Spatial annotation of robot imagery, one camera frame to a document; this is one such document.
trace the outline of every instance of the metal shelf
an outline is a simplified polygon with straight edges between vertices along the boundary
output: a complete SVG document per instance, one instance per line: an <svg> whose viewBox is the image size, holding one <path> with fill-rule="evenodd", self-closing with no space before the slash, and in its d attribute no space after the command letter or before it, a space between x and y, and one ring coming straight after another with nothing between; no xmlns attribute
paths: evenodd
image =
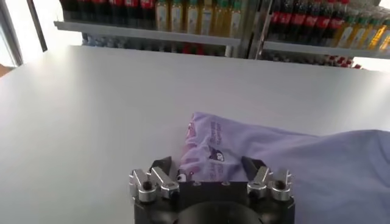
<svg viewBox="0 0 390 224"><path fill-rule="evenodd" d="M368 50L354 50L346 48L335 47L319 47L302 44L291 44L274 41L265 41L263 49L274 51L287 51L298 52L308 54L327 54L327 55L339 55L347 57L365 57L365 58L384 58L390 59L390 54L380 51L368 51Z"/></svg>
<svg viewBox="0 0 390 224"><path fill-rule="evenodd" d="M180 41L189 43L201 43L201 44L213 44L213 45L226 45L226 46L238 46L240 39L226 38L226 37L213 37L194 35L188 33L175 33L175 32L164 32L157 30L144 30L134 29L128 27L116 27L114 25L100 25L92 23L82 22L60 22L55 21L55 26L58 30L84 32L98 35L112 35L121 37L136 37L136 38L147 38L155 40L168 40L168 41Z"/></svg>

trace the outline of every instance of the cola bottle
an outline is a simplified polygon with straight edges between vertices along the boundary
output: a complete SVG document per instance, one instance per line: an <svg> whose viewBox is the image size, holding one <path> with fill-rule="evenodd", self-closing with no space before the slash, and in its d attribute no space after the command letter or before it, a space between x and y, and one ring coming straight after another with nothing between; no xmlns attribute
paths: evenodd
<svg viewBox="0 0 390 224"><path fill-rule="evenodd" d="M322 36L324 35L333 14L334 3L335 0L326 0L320 5L319 16L316 25L313 28L313 35L310 39L311 44L321 45Z"/></svg>
<svg viewBox="0 0 390 224"><path fill-rule="evenodd" d="M125 0L124 4L127 9L127 24L130 27L140 27L142 20L140 0Z"/></svg>
<svg viewBox="0 0 390 224"><path fill-rule="evenodd" d="M321 45L330 46L332 44L333 36L344 23L344 17L347 13L348 3L349 0L340 0L335 4L335 11L333 11L333 15L329 22L328 28L326 29L324 36L322 37Z"/></svg>
<svg viewBox="0 0 390 224"><path fill-rule="evenodd" d="M302 27L299 30L298 41L300 43L306 43L311 35L314 25L317 22L319 15L319 6L321 4L321 0L314 0L309 2L307 15L305 21L302 24Z"/></svg>
<svg viewBox="0 0 390 224"><path fill-rule="evenodd" d="M278 19L280 14L280 0L275 0L272 3L272 16L269 22L268 39L276 40L278 37Z"/></svg>
<svg viewBox="0 0 390 224"><path fill-rule="evenodd" d="M278 33L279 39L284 40L286 30L293 14L293 0L282 0L281 10L278 19Z"/></svg>
<svg viewBox="0 0 390 224"><path fill-rule="evenodd" d="M307 12L308 0L296 0L292 11L291 22L286 33L288 41L296 41L298 38L299 29L305 21Z"/></svg>

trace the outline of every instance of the table surface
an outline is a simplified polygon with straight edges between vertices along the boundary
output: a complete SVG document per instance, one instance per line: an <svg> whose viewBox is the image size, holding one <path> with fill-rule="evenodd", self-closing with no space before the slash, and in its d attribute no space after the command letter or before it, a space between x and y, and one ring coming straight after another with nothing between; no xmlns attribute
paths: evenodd
<svg viewBox="0 0 390 224"><path fill-rule="evenodd" d="M390 75L94 47L0 79L0 223L132 223L128 174L194 111L315 135L390 130Z"/></svg>

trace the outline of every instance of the beverage bottle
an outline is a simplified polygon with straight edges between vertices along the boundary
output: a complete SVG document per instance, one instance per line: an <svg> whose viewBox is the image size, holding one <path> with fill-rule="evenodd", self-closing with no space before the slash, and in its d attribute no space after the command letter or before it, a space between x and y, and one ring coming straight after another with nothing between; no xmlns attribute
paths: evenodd
<svg viewBox="0 0 390 224"><path fill-rule="evenodd" d="M366 26L368 25L368 21L370 18L370 14L368 12L362 12L358 17L357 23L354 25L352 33L348 37L347 42L344 46L345 48L356 48L360 39L366 31Z"/></svg>
<svg viewBox="0 0 390 224"><path fill-rule="evenodd" d="M350 34L352 33L353 25L355 24L358 13L359 11L355 9L347 9L347 16L344 19L344 23L333 36L333 41L331 44L332 47L342 47L346 44Z"/></svg>
<svg viewBox="0 0 390 224"><path fill-rule="evenodd" d="M291 15L293 14L293 0L282 0L281 11L278 19L279 39L285 39L285 32L290 23Z"/></svg>
<svg viewBox="0 0 390 224"><path fill-rule="evenodd" d="M314 0L309 2L307 11L308 13L306 15L305 21L302 24L302 27L299 30L299 42L306 43L309 40L313 27L318 19L320 4L321 0Z"/></svg>
<svg viewBox="0 0 390 224"><path fill-rule="evenodd" d="M140 26L142 19L140 0L125 0L124 5L127 9L127 24L130 27Z"/></svg>
<svg viewBox="0 0 390 224"><path fill-rule="evenodd" d="M84 21L95 21L95 9L92 0L78 0L81 19Z"/></svg>
<svg viewBox="0 0 390 224"><path fill-rule="evenodd" d="M235 0L231 14L229 37L235 38L238 34L239 23L241 21L241 0Z"/></svg>
<svg viewBox="0 0 390 224"><path fill-rule="evenodd" d="M326 0L320 5L319 16L316 25L314 25L312 38L310 40L311 44L321 45L322 36L324 35L333 14L334 2L335 0Z"/></svg>
<svg viewBox="0 0 390 224"><path fill-rule="evenodd" d="M347 13L347 6L349 0L340 0L335 4L335 10L333 11L333 16L329 22L328 28L326 29L322 43L325 46L331 46L333 37L341 25L344 23L344 17Z"/></svg>
<svg viewBox="0 0 390 224"><path fill-rule="evenodd" d="M358 43L357 49L367 49L370 45L375 34L378 32L378 29L381 25L381 18L379 14L374 15L369 21L369 25L363 34L360 42Z"/></svg>
<svg viewBox="0 0 390 224"><path fill-rule="evenodd" d="M199 33L199 7L197 6L197 0L190 0L187 7L187 33L198 34Z"/></svg>
<svg viewBox="0 0 390 224"><path fill-rule="evenodd" d="M305 21L308 0L297 0L294 2L294 10L291 17L291 24L286 34L288 41L296 41L303 22Z"/></svg>
<svg viewBox="0 0 390 224"><path fill-rule="evenodd" d="M166 0L158 0L156 4L156 25L157 30L169 30L169 7Z"/></svg>
<svg viewBox="0 0 390 224"><path fill-rule="evenodd" d="M142 20L141 27L144 29L155 29L155 0L141 0Z"/></svg>
<svg viewBox="0 0 390 224"><path fill-rule="evenodd" d="M200 34L201 35L210 35L212 30L212 20L214 16L213 10L213 1L204 0L204 5L201 11L200 18Z"/></svg>
<svg viewBox="0 0 390 224"><path fill-rule="evenodd" d="M110 0L112 8L112 19L114 24L125 25L127 20L126 7L124 0Z"/></svg>
<svg viewBox="0 0 390 224"><path fill-rule="evenodd" d="M280 14L280 2L281 0L275 0L272 3L272 16L268 27L268 39L276 40L278 38L278 19Z"/></svg>
<svg viewBox="0 0 390 224"><path fill-rule="evenodd" d="M390 28L390 19L386 18L383 25L378 29L378 32L375 34L374 38L372 39L368 47L369 50L379 49L381 45L385 43L389 35L389 28Z"/></svg>
<svg viewBox="0 0 390 224"><path fill-rule="evenodd" d="M111 7L108 0L93 0L95 7L96 20L99 23L110 23L111 21Z"/></svg>
<svg viewBox="0 0 390 224"><path fill-rule="evenodd" d="M218 0L217 6L215 8L215 21L214 21L214 32L215 36L225 36L225 27L228 10L228 1L227 0Z"/></svg>

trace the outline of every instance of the fabric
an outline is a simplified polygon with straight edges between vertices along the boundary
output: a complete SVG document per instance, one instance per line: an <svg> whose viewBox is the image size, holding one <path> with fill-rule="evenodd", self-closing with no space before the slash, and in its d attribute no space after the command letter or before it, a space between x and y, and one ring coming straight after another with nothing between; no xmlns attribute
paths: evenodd
<svg viewBox="0 0 390 224"><path fill-rule="evenodd" d="M194 113L179 181L247 181L241 157L292 173L297 224L389 224L390 133L313 136Z"/></svg>

